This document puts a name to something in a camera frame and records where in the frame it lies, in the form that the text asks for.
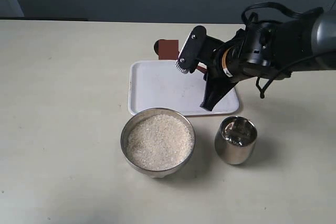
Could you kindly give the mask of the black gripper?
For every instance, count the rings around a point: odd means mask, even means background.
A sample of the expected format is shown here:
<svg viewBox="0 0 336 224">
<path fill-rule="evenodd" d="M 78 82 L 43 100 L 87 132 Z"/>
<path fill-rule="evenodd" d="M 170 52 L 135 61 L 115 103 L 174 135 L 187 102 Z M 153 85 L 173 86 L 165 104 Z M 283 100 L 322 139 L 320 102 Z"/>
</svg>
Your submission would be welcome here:
<svg viewBox="0 0 336 224">
<path fill-rule="evenodd" d="M 200 107 L 212 111 L 215 105 L 236 85 L 254 77 L 271 79 L 282 68 L 275 60 L 272 42 L 281 22 L 262 20 L 239 29 L 224 42 L 196 26 L 185 41 L 176 61 L 177 69 L 193 73 L 199 63 L 206 66 L 204 99 Z"/>
</svg>

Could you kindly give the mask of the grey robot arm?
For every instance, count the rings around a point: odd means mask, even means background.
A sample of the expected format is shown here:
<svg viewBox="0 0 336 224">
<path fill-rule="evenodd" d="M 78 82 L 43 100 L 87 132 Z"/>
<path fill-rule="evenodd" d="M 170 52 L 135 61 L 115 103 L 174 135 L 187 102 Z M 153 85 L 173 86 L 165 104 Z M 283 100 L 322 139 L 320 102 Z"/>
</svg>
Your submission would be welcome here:
<svg viewBox="0 0 336 224">
<path fill-rule="evenodd" d="M 335 11 L 316 9 L 289 22 L 259 20 L 252 14 L 245 28 L 228 41 L 196 26 L 176 62 L 178 70 L 193 73 L 206 66 L 201 107 L 211 111 L 239 82 L 256 78 L 289 78 L 293 72 L 335 69 Z"/>
</svg>

